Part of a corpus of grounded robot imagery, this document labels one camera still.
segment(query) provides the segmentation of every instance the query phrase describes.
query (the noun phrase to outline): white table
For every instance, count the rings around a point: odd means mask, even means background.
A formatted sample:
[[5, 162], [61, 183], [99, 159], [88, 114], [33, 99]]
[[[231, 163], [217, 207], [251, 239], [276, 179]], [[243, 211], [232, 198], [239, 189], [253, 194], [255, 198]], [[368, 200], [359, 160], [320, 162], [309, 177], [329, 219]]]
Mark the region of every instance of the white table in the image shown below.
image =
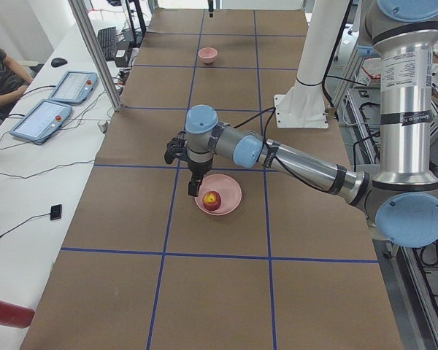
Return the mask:
[[[96, 31], [111, 25], [113, 23], [101, 21], [93, 23]], [[55, 57], [67, 59], [68, 64], [53, 68], [50, 62]], [[29, 90], [56, 85], [67, 70], [96, 71], [77, 26], [59, 44]], [[119, 69], [109, 62], [109, 70], [115, 76]], [[37, 102], [47, 98], [50, 91], [42, 89], [24, 96], [12, 113], [29, 112]], [[71, 118], [103, 91], [104, 87], [99, 83], [87, 101], [73, 108]], [[104, 139], [97, 122], [110, 118], [110, 107], [107, 95], [103, 94], [77, 128], [57, 132], [41, 146], [22, 144], [23, 140], [10, 136], [6, 132], [18, 120], [16, 117], [5, 120], [0, 127], [0, 138], [6, 133], [0, 148], [22, 145], [0, 150], [0, 172], [28, 176], [60, 164], [93, 160]], [[68, 166], [30, 179], [0, 175], [0, 235], [29, 217], [50, 212], [52, 205], [63, 205], [61, 219], [52, 222], [49, 217], [31, 220], [0, 240], [0, 300], [33, 309], [37, 307], [92, 167], [92, 163]], [[0, 350], [19, 349], [26, 332], [27, 328], [0, 326]]]

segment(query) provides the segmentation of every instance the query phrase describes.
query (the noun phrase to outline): person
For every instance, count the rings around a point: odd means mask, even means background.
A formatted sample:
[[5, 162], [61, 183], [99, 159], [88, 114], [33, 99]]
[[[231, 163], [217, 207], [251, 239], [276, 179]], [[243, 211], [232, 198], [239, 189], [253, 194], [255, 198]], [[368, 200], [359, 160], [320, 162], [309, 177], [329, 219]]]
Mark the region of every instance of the person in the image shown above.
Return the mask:
[[4, 120], [32, 82], [28, 72], [0, 48], [0, 119]]

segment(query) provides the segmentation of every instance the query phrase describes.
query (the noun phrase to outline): blue joint cap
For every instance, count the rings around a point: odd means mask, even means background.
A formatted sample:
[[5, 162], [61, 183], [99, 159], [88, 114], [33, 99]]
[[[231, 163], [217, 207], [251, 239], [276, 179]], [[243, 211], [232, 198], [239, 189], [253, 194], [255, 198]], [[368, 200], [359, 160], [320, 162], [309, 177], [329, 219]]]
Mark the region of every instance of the blue joint cap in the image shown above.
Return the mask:
[[399, 22], [421, 22], [438, 15], [438, 0], [377, 0], [380, 10]]
[[362, 57], [362, 58], [376, 58], [376, 57], [380, 57], [378, 52], [376, 52], [374, 50], [373, 46], [358, 45], [357, 49], [358, 49], [358, 55], [360, 57]]
[[247, 135], [239, 141], [234, 149], [234, 163], [244, 168], [255, 165], [261, 154], [263, 142], [252, 135]]
[[418, 248], [438, 239], [438, 198], [408, 192], [387, 200], [375, 217], [378, 230], [389, 241]]
[[218, 113], [205, 104], [191, 107], [187, 112], [185, 130], [189, 133], [206, 133], [218, 124]]

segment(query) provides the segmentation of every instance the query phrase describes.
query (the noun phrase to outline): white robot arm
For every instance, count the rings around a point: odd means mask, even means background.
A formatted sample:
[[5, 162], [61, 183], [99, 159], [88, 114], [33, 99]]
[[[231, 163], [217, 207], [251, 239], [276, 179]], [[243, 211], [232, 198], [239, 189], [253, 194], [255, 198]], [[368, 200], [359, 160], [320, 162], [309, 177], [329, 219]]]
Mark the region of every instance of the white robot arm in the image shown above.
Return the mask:
[[383, 62], [380, 172], [370, 178], [238, 131], [219, 122], [212, 107], [199, 105], [187, 113], [186, 138], [172, 139], [166, 152], [167, 163], [175, 158], [188, 163], [189, 195], [198, 195], [217, 154], [246, 168], [258, 162], [343, 197], [395, 244], [419, 247], [438, 239], [438, 179], [429, 170], [431, 51], [438, 40], [438, 0], [374, 0], [364, 6], [361, 38], [371, 41]]

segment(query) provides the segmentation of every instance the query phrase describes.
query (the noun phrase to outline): black keyboard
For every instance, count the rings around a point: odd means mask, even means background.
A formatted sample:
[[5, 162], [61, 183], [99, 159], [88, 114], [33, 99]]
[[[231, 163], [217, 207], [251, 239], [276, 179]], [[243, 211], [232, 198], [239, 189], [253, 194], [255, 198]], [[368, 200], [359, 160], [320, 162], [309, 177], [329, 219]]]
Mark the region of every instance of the black keyboard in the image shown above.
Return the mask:
[[113, 61], [117, 50], [117, 29], [109, 27], [97, 32], [97, 41], [101, 46], [106, 61]]

